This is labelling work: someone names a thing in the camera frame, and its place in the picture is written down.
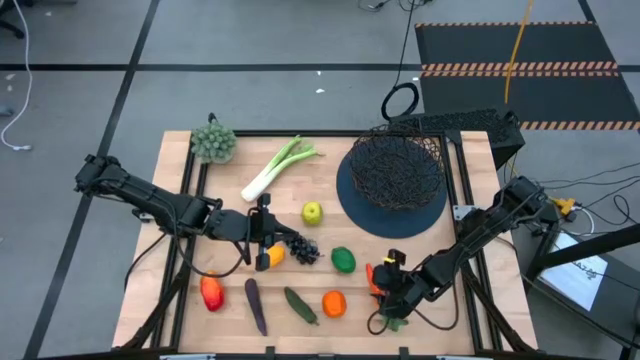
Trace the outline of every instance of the green onion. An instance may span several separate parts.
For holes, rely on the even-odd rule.
[[[287,145],[285,145],[276,156],[265,166],[264,169],[245,187],[242,192],[242,198],[246,201],[254,201],[260,196],[260,194],[271,184],[273,180],[282,172],[282,170],[289,167],[291,164],[304,160],[314,155],[320,155],[313,145],[305,144],[300,145],[302,138],[300,135],[296,135]]]

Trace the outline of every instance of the green apple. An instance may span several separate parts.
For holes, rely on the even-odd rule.
[[[302,207],[302,220],[307,225],[318,225],[322,221],[322,206],[315,201],[308,202]]]

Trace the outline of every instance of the wooden table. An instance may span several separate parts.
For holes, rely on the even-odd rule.
[[[154,184],[178,192],[188,150],[189,132],[166,132],[160,149],[153,178]],[[485,133],[463,132],[463,149],[468,164],[469,178],[476,205],[488,207],[499,190],[498,179]],[[288,138],[239,138],[238,149],[227,165],[210,166],[205,196],[220,197],[225,208],[246,211],[252,204],[240,196],[242,188],[264,167],[271,157],[288,142]],[[270,210],[278,220],[300,231],[305,237],[317,241],[323,254],[330,254],[337,246],[351,249],[357,260],[353,274],[338,274],[331,265],[330,256],[321,258],[313,266],[298,264],[286,258],[276,268],[256,273],[252,266],[241,266],[222,280],[226,291],[223,310],[210,313],[202,304],[199,293],[200,277],[192,274],[184,313],[181,352],[264,353],[266,346],[275,346],[277,353],[342,353],[342,354],[397,354],[398,347],[406,346],[411,354],[473,354],[473,344],[464,302],[462,281],[458,276],[458,303],[460,320],[451,331],[430,327],[416,315],[410,315],[409,325],[400,332],[386,331],[381,336],[367,332],[366,320],[375,310],[369,296],[365,264],[379,264],[388,249],[394,247],[407,254],[407,267],[412,267],[425,256],[449,247],[455,240],[449,204],[437,222],[427,231],[409,239],[392,240],[375,237],[355,226],[344,214],[335,190],[335,175],[340,161],[351,148],[354,138],[312,138],[324,157],[315,157],[287,169],[269,187]],[[454,183],[458,199],[464,196],[455,150],[449,146],[452,157]],[[198,171],[194,170],[190,193],[195,193]],[[305,227],[300,217],[307,201],[322,204],[325,217],[319,227]],[[143,224],[136,256],[159,235],[155,224]],[[503,237],[511,239],[509,234]],[[114,345],[126,342],[144,322],[158,300],[166,263],[168,241],[153,250],[131,274]],[[485,248],[487,268],[495,303],[509,323],[531,346],[537,347],[529,315],[529,308],[519,275],[518,262],[513,250],[500,242]],[[238,257],[232,244],[198,238],[194,262],[203,270],[223,272]],[[258,332],[244,294],[244,282],[253,277],[260,286],[269,336]],[[283,294],[289,286],[310,304],[319,316],[320,326],[306,324],[291,308]],[[325,292],[337,289],[347,298],[347,313],[340,319],[329,319],[322,312],[321,299]],[[445,293],[437,302],[423,301],[419,309],[433,321],[448,325],[454,316],[453,291]],[[490,348],[486,315],[478,303],[483,346]],[[173,309],[167,311],[163,344],[168,344]]]

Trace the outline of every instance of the warning stripe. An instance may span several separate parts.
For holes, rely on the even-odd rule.
[[[506,77],[506,71],[423,71],[420,77]],[[617,71],[512,71],[511,77],[618,77]]]
[[[640,121],[523,121],[522,130],[640,130]]]
[[[539,25],[593,25],[593,21],[536,21],[529,22],[527,26]],[[520,26],[519,22],[455,22],[455,23],[417,23],[416,28],[427,26]]]
[[[509,63],[433,63],[422,65],[425,71],[507,71]],[[615,61],[556,61],[556,62],[514,62],[513,70],[517,71],[613,71],[618,69]]]

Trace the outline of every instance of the black round plate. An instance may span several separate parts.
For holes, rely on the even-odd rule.
[[[356,190],[347,154],[338,168],[336,189],[344,212],[364,231],[376,236],[403,239],[417,235],[433,225],[442,214],[447,192],[440,192],[424,207],[413,210],[387,210],[367,200]]]

